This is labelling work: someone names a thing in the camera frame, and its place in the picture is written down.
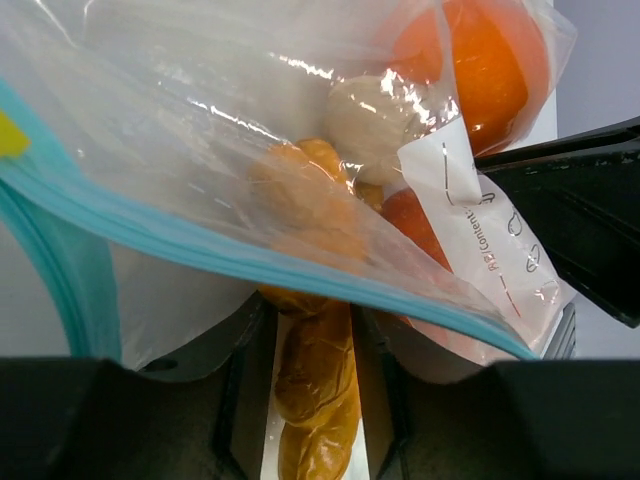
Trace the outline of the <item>zip top bag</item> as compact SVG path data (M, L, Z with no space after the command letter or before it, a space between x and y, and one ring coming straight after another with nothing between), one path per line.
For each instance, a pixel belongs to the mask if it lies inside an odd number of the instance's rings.
M444 2L3 2L2 352L139 368L268 285L397 314L479 365L549 355L575 293L478 168ZM551 91L575 30L521 2ZM373 185L324 117L335 84L387 70L441 99ZM405 188L452 272L381 215Z

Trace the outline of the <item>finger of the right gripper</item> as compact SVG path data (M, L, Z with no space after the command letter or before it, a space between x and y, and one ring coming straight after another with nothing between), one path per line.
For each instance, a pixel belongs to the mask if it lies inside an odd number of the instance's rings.
M639 325L639 120L477 162L511 199L560 277Z

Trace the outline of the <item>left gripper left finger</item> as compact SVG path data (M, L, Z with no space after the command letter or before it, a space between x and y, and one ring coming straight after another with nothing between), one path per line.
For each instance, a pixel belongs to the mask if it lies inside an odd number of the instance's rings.
M273 310L251 296L138 371L103 359L1 362L5 479L256 479Z

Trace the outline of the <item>golden fake pastry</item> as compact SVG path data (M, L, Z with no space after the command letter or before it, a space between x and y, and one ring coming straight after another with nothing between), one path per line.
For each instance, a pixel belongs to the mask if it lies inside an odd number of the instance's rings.
M350 307L268 285L260 292L292 322L273 392L284 421L277 474L281 479L340 479L361 419Z

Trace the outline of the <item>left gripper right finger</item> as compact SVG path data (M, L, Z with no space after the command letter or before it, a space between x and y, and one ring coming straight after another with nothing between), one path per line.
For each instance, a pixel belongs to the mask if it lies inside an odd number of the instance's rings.
M635 360L471 364L393 316L352 311L374 479L635 479Z

